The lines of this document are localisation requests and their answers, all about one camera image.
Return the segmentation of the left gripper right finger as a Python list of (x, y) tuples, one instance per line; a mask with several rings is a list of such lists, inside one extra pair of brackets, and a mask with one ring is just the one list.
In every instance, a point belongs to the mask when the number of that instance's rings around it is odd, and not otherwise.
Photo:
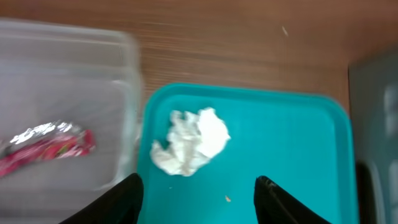
[(254, 207), (259, 224), (329, 224), (263, 175), (255, 181)]

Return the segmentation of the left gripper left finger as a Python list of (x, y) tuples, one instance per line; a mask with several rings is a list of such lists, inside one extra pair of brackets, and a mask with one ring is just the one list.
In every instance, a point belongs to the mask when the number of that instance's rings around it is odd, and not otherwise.
[(60, 224), (136, 224), (143, 198), (143, 181), (133, 173)]

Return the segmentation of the red foil snack wrapper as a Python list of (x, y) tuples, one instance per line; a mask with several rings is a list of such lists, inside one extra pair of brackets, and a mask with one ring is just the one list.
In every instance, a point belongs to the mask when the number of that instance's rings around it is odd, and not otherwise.
[(1, 140), (1, 177), (30, 164), (79, 157), (96, 148), (93, 132), (62, 120), (26, 129)]

